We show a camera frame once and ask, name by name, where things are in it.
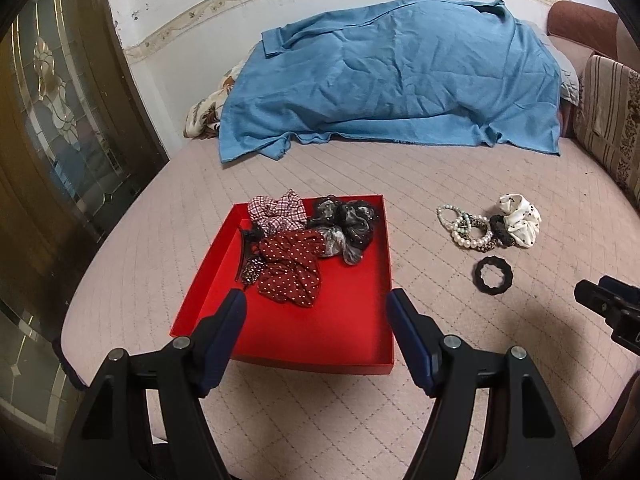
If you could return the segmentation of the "grey pillow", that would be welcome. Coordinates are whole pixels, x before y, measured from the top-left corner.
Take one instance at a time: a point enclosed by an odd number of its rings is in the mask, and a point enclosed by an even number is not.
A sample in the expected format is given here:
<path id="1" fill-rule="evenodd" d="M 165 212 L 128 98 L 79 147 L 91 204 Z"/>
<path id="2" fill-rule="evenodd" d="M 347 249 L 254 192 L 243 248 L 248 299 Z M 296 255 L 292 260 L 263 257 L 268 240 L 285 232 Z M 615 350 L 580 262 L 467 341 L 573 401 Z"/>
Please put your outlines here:
<path id="1" fill-rule="evenodd" d="M 577 106 L 579 103 L 580 82 L 574 65 L 565 54 L 552 44 L 550 38 L 535 23 L 523 21 L 523 24 L 528 25 L 532 29 L 540 42 L 547 48 L 558 63 L 561 71 L 561 98 Z"/>

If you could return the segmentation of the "red white checked scrunchie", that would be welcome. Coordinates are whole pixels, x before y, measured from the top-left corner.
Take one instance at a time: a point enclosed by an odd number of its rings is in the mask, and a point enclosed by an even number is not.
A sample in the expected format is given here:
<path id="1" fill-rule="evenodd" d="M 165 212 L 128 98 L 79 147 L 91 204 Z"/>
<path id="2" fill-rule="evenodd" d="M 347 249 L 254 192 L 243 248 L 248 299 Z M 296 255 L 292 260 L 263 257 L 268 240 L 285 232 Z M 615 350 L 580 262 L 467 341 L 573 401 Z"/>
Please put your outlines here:
<path id="1" fill-rule="evenodd" d="M 250 220 L 267 236 L 299 231 L 307 224 L 303 201 L 294 190 L 280 198 L 258 195 L 248 202 L 247 209 Z"/>

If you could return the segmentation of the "floral patterned quilt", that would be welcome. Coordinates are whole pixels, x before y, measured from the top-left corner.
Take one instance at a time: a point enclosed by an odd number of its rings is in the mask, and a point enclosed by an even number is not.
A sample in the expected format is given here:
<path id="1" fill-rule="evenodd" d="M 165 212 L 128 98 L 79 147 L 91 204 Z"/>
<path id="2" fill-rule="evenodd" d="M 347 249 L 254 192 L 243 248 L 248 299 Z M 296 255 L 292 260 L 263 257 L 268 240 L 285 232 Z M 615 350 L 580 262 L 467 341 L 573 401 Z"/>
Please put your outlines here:
<path id="1" fill-rule="evenodd" d="M 186 139 L 209 139 L 218 136 L 224 103 L 233 89 L 247 58 L 243 58 L 221 79 L 218 88 L 190 107 L 183 126 Z"/>

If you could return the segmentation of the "wooden glass door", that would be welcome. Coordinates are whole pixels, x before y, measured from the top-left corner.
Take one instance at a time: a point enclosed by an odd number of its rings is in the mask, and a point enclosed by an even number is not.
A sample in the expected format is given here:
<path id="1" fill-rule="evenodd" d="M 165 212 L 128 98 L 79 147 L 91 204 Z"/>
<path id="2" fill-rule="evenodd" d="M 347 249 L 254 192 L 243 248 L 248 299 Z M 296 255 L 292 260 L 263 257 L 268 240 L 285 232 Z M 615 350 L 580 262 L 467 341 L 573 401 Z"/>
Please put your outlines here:
<path id="1" fill-rule="evenodd" d="M 1 3 L 1 447 L 55 464 L 80 391 L 58 359 L 92 258 L 167 162 L 107 0 Z"/>

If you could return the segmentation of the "dark patterned hair clip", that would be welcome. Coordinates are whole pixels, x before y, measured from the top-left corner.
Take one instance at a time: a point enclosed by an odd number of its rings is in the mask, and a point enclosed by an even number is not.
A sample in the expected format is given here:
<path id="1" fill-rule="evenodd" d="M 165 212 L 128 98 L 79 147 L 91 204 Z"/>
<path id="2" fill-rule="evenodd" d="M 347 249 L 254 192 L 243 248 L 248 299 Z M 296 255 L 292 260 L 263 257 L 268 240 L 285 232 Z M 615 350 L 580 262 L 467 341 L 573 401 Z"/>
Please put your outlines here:
<path id="1" fill-rule="evenodd" d="M 256 246 L 265 237 L 260 226 L 253 224 L 248 230 L 240 229 L 241 255 L 235 281 L 242 284 L 244 289 L 258 281 L 265 269 L 265 261 Z"/>

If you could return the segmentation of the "grey black scrunchie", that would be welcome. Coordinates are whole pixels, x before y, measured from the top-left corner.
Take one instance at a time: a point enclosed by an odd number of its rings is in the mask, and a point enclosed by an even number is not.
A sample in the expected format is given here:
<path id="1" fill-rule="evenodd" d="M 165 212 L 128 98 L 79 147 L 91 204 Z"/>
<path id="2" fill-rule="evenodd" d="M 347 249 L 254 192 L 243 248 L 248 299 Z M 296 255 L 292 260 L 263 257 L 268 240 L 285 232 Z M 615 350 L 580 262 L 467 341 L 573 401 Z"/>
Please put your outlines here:
<path id="1" fill-rule="evenodd" d="M 378 212 L 366 200 L 341 200 L 329 195 L 312 206 L 307 228 L 319 232 L 324 240 L 324 258 L 341 256 L 356 266 L 373 240 Z"/>

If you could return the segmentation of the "brown pink headboard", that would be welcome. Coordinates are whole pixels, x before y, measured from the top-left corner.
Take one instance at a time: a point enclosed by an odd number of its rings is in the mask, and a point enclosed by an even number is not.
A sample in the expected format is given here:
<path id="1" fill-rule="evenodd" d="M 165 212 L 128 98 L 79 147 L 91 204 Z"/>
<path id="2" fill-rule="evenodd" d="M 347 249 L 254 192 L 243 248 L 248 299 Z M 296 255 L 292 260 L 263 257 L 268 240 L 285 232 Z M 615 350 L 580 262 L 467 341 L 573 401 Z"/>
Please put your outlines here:
<path id="1" fill-rule="evenodd" d="M 559 1 L 549 10 L 547 35 L 570 60 L 578 75 L 593 55 L 612 58 L 636 72 L 639 70 L 638 44 L 615 13 L 595 6 Z"/>

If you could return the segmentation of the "small black scrunchie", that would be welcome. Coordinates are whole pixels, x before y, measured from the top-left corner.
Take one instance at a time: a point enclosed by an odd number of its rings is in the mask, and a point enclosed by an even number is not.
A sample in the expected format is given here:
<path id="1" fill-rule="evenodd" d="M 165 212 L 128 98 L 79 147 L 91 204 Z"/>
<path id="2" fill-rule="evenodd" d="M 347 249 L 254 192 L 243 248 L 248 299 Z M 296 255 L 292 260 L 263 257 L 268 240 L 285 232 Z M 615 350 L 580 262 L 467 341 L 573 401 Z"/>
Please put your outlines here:
<path id="1" fill-rule="evenodd" d="M 502 214 L 494 214 L 489 218 L 489 225 L 494 239 L 502 247 L 515 245 L 515 240 L 506 228 L 506 222 Z"/>

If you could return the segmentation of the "blue blanket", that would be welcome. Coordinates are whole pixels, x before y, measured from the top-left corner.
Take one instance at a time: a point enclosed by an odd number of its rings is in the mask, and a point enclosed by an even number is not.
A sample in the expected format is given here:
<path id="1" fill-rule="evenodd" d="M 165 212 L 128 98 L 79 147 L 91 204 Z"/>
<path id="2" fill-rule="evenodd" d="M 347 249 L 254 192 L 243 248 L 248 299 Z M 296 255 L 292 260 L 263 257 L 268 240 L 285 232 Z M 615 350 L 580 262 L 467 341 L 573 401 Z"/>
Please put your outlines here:
<path id="1" fill-rule="evenodd" d="M 266 30 L 224 103 L 219 156 L 332 138 L 559 151 L 558 62 L 499 0 L 394 0 Z"/>

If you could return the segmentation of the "white dotted scrunchie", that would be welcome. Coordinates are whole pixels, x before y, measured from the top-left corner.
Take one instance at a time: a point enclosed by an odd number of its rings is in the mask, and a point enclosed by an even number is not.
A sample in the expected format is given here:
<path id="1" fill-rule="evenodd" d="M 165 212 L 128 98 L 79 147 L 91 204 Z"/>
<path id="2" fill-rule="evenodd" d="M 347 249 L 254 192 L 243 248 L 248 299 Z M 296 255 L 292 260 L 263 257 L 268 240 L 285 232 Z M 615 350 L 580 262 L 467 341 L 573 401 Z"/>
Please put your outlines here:
<path id="1" fill-rule="evenodd" d="M 540 232 L 541 215 L 522 194 L 504 194 L 498 206 L 503 213 L 506 232 L 521 248 L 532 248 Z"/>

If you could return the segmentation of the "striped floral pillow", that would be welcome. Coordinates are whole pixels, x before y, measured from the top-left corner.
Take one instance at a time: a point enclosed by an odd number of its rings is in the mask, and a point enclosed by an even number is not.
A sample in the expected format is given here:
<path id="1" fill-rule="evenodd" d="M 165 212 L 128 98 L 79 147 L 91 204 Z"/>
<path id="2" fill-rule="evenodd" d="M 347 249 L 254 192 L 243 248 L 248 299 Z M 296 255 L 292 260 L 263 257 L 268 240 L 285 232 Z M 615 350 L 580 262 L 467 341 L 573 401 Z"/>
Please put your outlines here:
<path id="1" fill-rule="evenodd" d="M 582 72 L 574 133 L 634 206 L 639 205 L 639 74 L 593 55 Z"/>

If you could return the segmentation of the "red shallow tray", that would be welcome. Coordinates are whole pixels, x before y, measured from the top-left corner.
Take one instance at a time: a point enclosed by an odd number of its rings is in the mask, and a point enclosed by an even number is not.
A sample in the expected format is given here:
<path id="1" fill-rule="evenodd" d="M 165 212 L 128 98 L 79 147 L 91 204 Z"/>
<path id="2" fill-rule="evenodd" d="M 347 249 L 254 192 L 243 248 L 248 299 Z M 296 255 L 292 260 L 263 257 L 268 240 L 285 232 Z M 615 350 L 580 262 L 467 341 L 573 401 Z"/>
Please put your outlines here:
<path id="1" fill-rule="evenodd" d="M 279 304 L 255 286 L 245 289 L 246 320 L 232 356 L 252 364 L 347 375 L 387 375 L 395 364 L 385 297 L 392 288 L 385 200 L 365 198 L 378 214 L 373 240 L 356 266 L 340 257 L 319 263 L 319 296 L 309 308 Z M 236 280 L 241 232 L 250 226 L 244 203 L 231 206 L 195 274 L 172 324 L 171 336 L 189 336 L 214 314 Z"/>

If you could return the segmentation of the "dark red dotted scrunchie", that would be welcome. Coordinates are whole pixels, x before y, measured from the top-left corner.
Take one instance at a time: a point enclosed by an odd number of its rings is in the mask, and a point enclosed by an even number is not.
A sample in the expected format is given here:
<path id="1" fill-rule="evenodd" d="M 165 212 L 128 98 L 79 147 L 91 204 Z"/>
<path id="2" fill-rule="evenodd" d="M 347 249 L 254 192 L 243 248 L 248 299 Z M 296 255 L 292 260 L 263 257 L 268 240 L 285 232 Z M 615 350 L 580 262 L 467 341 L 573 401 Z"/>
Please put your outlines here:
<path id="1" fill-rule="evenodd" d="M 325 250 L 324 238 L 315 230 L 283 231 L 263 238 L 254 246 L 264 263 L 258 292 L 275 302 L 310 308 L 319 295 L 319 260 Z"/>

